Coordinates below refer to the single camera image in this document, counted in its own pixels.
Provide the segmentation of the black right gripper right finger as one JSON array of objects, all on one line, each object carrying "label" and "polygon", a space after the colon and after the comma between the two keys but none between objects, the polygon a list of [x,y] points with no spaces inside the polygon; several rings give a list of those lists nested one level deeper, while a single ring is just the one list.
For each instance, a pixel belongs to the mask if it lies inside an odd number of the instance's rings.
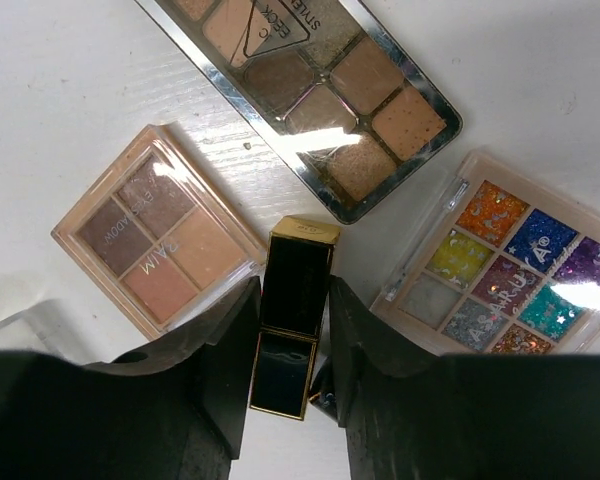
[{"label": "black right gripper right finger", "polygon": [[437,356],[329,282],[354,479],[600,479],[600,355]]}]

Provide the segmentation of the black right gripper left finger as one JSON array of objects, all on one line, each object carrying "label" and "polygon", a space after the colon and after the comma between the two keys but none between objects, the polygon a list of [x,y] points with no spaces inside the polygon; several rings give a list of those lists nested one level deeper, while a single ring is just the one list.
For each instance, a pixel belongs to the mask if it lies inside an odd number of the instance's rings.
[{"label": "black right gripper left finger", "polygon": [[110,363],[0,351],[0,479],[225,479],[239,457],[261,286]]}]

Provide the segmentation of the black gold lipstick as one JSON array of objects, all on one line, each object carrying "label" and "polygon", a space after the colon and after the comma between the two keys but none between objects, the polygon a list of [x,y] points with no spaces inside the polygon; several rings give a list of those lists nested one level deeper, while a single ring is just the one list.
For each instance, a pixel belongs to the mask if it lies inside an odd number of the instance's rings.
[{"label": "black gold lipstick", "polygon": [[297,216],[271,230],[250,408],[304,419],[340,233]]}]

